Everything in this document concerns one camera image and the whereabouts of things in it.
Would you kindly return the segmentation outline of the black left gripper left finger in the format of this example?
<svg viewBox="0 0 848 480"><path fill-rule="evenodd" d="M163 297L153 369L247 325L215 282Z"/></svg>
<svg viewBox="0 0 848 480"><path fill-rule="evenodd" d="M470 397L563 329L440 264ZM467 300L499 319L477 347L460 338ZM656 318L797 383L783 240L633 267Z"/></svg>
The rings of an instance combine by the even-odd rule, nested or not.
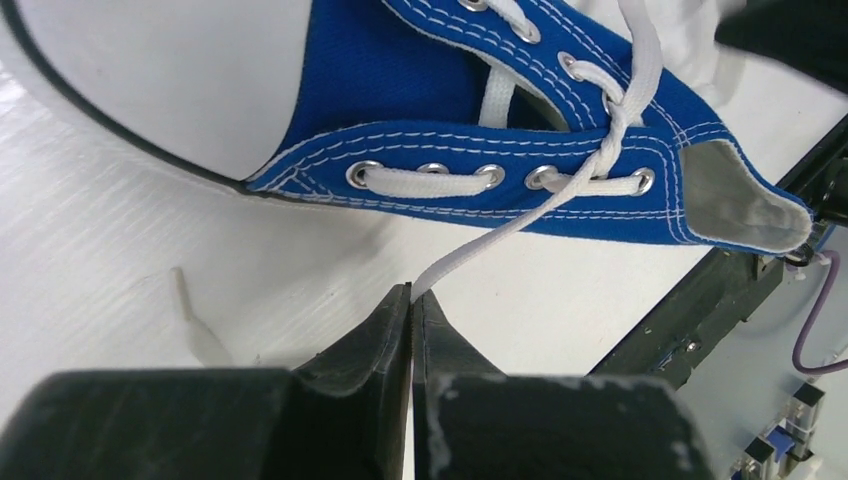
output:
<svg viewBox="0 0 848 480"><path fill-rule="evenodd" d="M1 436L5 479L398 479L410 289L296 369L69 371Z"/></svg>

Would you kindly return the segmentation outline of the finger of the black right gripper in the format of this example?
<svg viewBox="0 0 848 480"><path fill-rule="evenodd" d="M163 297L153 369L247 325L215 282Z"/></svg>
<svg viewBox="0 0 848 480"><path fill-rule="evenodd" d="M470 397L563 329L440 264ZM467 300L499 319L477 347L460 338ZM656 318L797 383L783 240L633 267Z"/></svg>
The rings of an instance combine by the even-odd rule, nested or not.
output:
<svg viewBox="0 0 848 480"><path fill-rule="evenodd" d="M723 13L714 39L847 92L847 1L745 1Z"/></svg>

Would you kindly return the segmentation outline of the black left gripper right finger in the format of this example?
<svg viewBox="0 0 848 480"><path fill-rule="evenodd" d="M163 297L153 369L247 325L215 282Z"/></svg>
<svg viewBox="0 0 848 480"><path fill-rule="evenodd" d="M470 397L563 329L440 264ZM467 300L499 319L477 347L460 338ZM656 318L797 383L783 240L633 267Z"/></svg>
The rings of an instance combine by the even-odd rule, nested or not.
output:
<svg viewBox="0 0 848 480"><path fill-rule="evenodd" d="M447 320L411 307L419 479L710 479L690 411L652 376L519 376Z"/></svg>

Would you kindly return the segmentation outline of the white shoelace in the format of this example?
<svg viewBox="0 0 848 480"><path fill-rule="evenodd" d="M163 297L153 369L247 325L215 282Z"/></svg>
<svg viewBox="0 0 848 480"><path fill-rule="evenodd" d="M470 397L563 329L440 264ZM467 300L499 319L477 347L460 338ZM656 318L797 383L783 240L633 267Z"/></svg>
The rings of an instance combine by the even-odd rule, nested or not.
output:
<svg viewBox="0 0 848 480"><path fill-rule="evenodd" d="M422 293L519 230L744 246L711 167L747 162L700 90L663 67L640 1L622 38L564 1L205 1L223 72L265 81L243 142L176 153L251 194L486 229Z"/></svg>

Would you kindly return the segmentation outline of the blue canvas sneaker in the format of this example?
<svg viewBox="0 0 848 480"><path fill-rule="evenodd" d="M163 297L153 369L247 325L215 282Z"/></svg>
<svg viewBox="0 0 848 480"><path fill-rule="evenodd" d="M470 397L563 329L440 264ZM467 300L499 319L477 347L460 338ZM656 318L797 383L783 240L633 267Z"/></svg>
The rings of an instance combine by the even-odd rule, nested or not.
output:
<svg viewBox="0 0 848 480"><path fill-rule="evenodd" d="M242 192L783 254L807 206L664 65L642 1L5 1L31 84Z"/></svg>

